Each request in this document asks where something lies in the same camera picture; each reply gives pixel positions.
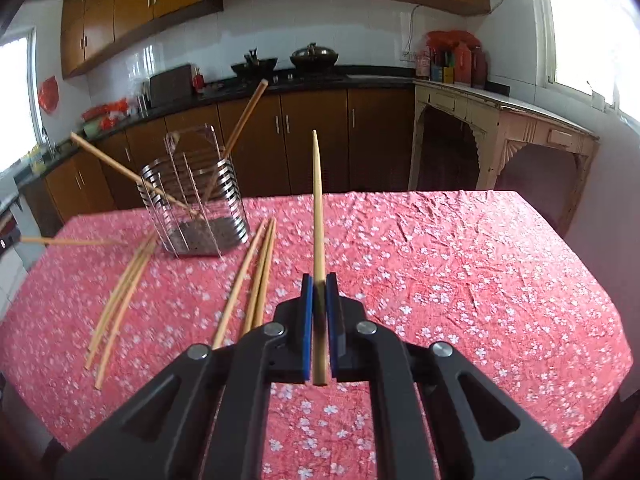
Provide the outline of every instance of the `chopstick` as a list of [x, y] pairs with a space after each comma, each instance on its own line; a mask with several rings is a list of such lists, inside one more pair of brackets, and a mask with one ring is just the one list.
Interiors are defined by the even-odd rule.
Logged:
[[78, 134], [75, 134], [75, 133], [72, 132], [71, 133], [71, 140], [73, 140], [73, 142], [75, 142], [82, 149], [87, 150], [92, 155], [95, 155], [96, 157], [98, 157], [105, 164], [111, 166], [117, 172], [119, 172], [119, 173], [123, 174], [124, 176], [126, 176], [129, 180], [132, 180], [136, 184], [140, 184], [140, 186], [146, 187], [146, 189], [149, 190], [150, 192], [158, 193], [158, 195], [163, 196], [165, 199], [167, 199], [172, 204], [175, 204], [178, 207], [180, 207], [182, 209], [185, 209], [186, 211], [191, 212], [191, 214], [194, 214], [196, 216], [201, 216], [201, 213], [199, 211], [197, 211], [195, 209], [192, 209], [191, 207], [189, 207], [185, 203], [180, 202], [177, 198], [173, 197], [172, 195], [170, 195], [168, 193], [165, 193], [164, 191], [162, 191], [162, 189], [157, 188], [156, 186], [151, 184], [149, 181], [143, 179], [139, 175], [136, 175], [129, 168], [126, 168], [125, 166], [120, 164], [117, 160], [114, 160], [109, 155], [107, 155], [106, 153], [102, 152], [101, 150], [96, 148], [94, 145], [92, 145], [91, 143], [87, 142], [82, 137], [78, 136]]
[[20, 236], [23, 244], [44, 245], [118, 245], [125, 244], [119, 240], [65, 240], [63, 238], [42, 238], [38, 236]]
[[276, 239], [276, 219], [271, 220], [271, 229], [269, 232], [269, 240], [266, 253], [266, 262], [260, 277], [260, 291], [258, 292], [258, 302], [255, 306], [254, 322], [252, 328], [256, 328], [262, 324], [264, 317], [264, 300], [267, 297], [267, 287], [269, 286], [269, 272], [271, 270], [271, 257], [273, 256], [273, 245]]
[[224, 310], [222, 311], [222, 317], [220, 318], [220, 322], [218, 323], [218, 329], [216, 330], [216, 335], [213, 337], [211, 341], [211, 347], [215, 350], [216, 348], [220, 348], [222, 346], [222, 341], [225, 337], [226, 326], [229, 323], [229, 318], [231, 317], [231, 312], [233, 310], [234, 305], [236, 304], [236, 300], [238, 299], [238, 294], [240, 294], [240, 288], [242, 287], [242, 282], [244, 281], [244, 277], [246, 275], [246, 271], [249, 268], [249, 264], [254, 257], [255, 248], [258, 245], [258, 240], [262, 236], [264, 232], [265, 225], [267, 224], [267, 219], [262, 220], [260, 227], [258, 227], [258, 231], [254, 236], [254, 239], [251, 241], [251, 245], [249, 245], [249, 250], [246, 252], [246, 256], [244, 257], [244, 261], [242, 261], [242, 265], [236, 274], [236, 280], [234, 281], [233, 287], [231, 288], [231, 292], [229, 293], [229, 298], [226, 300], [226, 305]]
[[145, 272], [146, 264], [150, 260], [154, 250], [156, 248], [156, 238], [153, 237], [146, 245], [142, 254], [140, 254], [138, 267], [133, 273], [132, 279], [130, 280], [129, 288], [127, 289], [127, 293], [125, 294], [122, 304], [120, 305], [120, 310], [118, 311], [118, 315], [116, 316], [115, 321], [113, 322], [113, 327], [111, 328], [111, 333], [109, 334], [109, 340], [107, 341], [107, 345], [104, 348], [104, 352], [102, 353], [102, 359], [100, 361], [100, 368], [98, 368], [98, 375], [95, 379], [95, 387], [97, 390], [102, 388], [102, 382], [104, 381], [104, 373], [107, 368], [107, 364], [109, 363], [109, 357], [111, 355], [111, 350], [113, 349], [113, 344], [116, 340], [116, 336], [118, 335], [118, 331], [120, 330], [120, 325], [122, 323], [122, 319], [129, 307], [129, 302], [133, 297], [133, 293], [136, 291], [136, 287], [138, 286], [138, 282], [142, 277], [142, 274]]
[[314, 173], [314, 288], [318, 294], [318, 304], [314, 306], [313, 328], [313, 384], [326, 386], [326, 306], [324, 304], [324, 216], [322, 214], [322, 173], [320, 168], [320, 148], [318, 133], [313, 130], [313, 173]]
[[244, 316], [244, 326], [240, 333], [241, 336], [249, 332], [254, 327], [254, 313], [255, 304], [258, 299], [258, 291], [260, 290], [260, 282], [262, 281], [262, 272], [264, 270], [264, 263], [267, 259], [267, 252], [269, 249], [269, 240], [271, 238], [271, 231], [273, 229], [273, 221], [269, 224], [267, 234], [262, 241], [262, 247], [260, 248], [260, 256], [258, 256], [258, 265], [255, 267], [254, 282], [251, 287], [251, 294], [249, 295], [249, 301], [246, 306], [246, 315]]
[[156, 232], [153, 231], [144, 237], [144, 239], [142, 240], [142, 243], [138, 246], [138, 248], [136, 249], [136, 252], [133, 254], [132, 259], [129, 261], [129, 263], [127, 264], [127, 267], [125, 268], [124, 272], [120, 276], [120, 279], [116, 284], [116, 287], [111, 292], [109, 300], [104, 305], [104, 308], [102, 310], [102, 315], [100, 316], [100, 319], [98, 320], [98, 323], [95, 326], [94, 336], [89, 342], [89, 346], [88, 346], [89, 355], [87, 356], [86, 361], [84, 363], [84, 367], [87, 370], [91, 367], [92, 363], [94, 362], [95, 355], [98, 351], [98, 346], [100, 346], [100, 340], [102, 339], [102, 334], [104, 333], [104, 330], [109, 325], [109, 322], [111, 321], [111, 317], [113, 317], [115, 307], [120, 302], [120, 299], [124, 294], [124, 287], [129, 282], [132, 273], [134, 273], [138, 267], [138, 264], [140, 261], [140, 255], [142, 254], [144, 249], [151, 243], [151, 240], [155, 238], [155, 236], [156, 236]]
[[[229, 136], [229, 140], [226, 143], [225, 151], [222, 154], [222, 160], [225, 160], [231, 154], [231, 150], [236, 145], [236, 142], [238, 142], [240, 133], [242, 133], [242, 129], [244, 128], [244, 125], [249, 120], [249, 117], [253, 113], [255, 106], [258, 104], [260, 97], [262, 97], [262, 94], [264, 94], [264, 91], [266, 90], [268, 85], [269, 83], [266, 79], [262, 79], [260, 83], [258, 83], [258, 88], [255, 89], [255, 92], [251, 96], [251, 99], [249, 99], [249, 102], [244, 107], [244, 110], [242, 111], [242, 115], [240, 115], [240, 118], [238, 119], [236, 126], [231, 132], [231, 135]], [[217, 179], [217, 174], [214, 173], [213, 175], [211, 175], [211, 178], [209, 179], [209, 183], [207, 184], [207, 188], [203, 195], [203, 200], [202, 200], [203, 202], [209, 201], [209, 198], [211, 197], [211, 193], [213, 192], [213, 189], [216, 187], [216, 179]]]

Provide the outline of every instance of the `floral tablecloth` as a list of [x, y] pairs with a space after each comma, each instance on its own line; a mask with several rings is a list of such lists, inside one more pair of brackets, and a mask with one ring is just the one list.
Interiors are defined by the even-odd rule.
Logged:
[[[312, 272], [312, 199], [253, 199], [245, 207], [254, 229], [264, 217], [278, 219], [269, 318]], [[411, 343], [453, 343], [566, 446], [631, 367], [605, 291], [514, 192], [327, 195], [324, 215], [326, 268], [337, 273], [341, 293]], [[0, 326], [0, 369], [67, 447], [189, 345], [210, 340], [246, 252], [176, 259], [158, 248], [97, 391], [95, 370], [83, 367], [85, 349], [149, 228], [143, 210], [72, 219], [60, 237], [130, 244], [48, 248]], [[246, 280], [228, 343], [249, 287]], [[274, 384], [267, 435], [265, 478], [376, 475], [366, 384]]]

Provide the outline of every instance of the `metal bolt head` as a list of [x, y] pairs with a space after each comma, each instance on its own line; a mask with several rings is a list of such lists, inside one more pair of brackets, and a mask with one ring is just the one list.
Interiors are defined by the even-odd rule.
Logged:
[[284, 327], [280, 323], [276, 322], [267, 323], [262, 330], [270, 337], [276, 337], [277, 335], [284, 334]]
[[433, 349], [433, 353], [438, 357], [449, 357], [451, 354], [453, 354], [453, 346], [451, 346], [449, 343], [445, 343], [444, 341], [438, 341], [437, 343], [434, 343], [431, 349]]
[[362, 335], [375, 334], [378, 326], [370, 321], [361, 321], [356, 325], [356, 330]]
[[194, 361], [204, 359], [208, 354], [209, 347], [207, 345], [203, 345], [202, 343], [191, 345], [187, 350], [187, 355]]

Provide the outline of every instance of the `wire rack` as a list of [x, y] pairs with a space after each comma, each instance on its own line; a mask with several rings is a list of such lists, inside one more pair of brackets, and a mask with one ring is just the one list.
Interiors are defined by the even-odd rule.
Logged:
[[169, 133], [164, 145], [167, 156], [145, 166], [140, 176], [190, 206], [176, 207], [138, 185], [164, 248], [175, 256], [222, 256], [247, 241], [250, 227], [236, 172], [230, 157], [220, 155], [224, 150], [213, 127]]

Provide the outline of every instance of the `window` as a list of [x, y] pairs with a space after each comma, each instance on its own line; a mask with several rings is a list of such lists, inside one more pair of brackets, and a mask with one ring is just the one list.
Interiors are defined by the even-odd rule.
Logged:
[[40, 138], [33, 93], [33, 32], [0, 39], [0, 171]]
[[640, 120], [640, 14], [634, 1], [548, 4], [548, 80], [588, 95], [597, 92], [609, 105]]

